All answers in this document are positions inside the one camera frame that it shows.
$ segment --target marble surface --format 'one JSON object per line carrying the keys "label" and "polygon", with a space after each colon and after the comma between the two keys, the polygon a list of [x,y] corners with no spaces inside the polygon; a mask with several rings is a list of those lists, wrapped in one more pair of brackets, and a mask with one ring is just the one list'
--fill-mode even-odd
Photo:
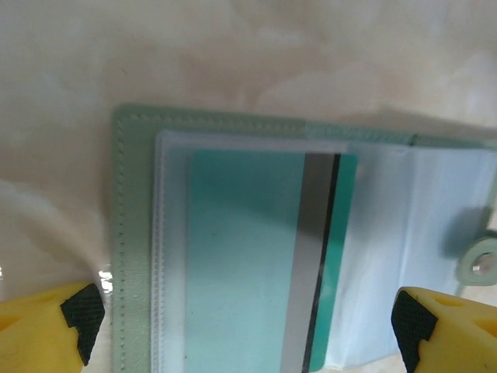
{"label": "marble surface", "polygon": [[[432,117],[411,127],[495,136],[495,14],[494,0],[1,1],[3,298],[110,281],[115,105],[403,128],[386,115],[400,110]],[[85,373],[109,372],[109,349],[107,318]],[[381,371],[403,367],[393,357],[354,372]]]}

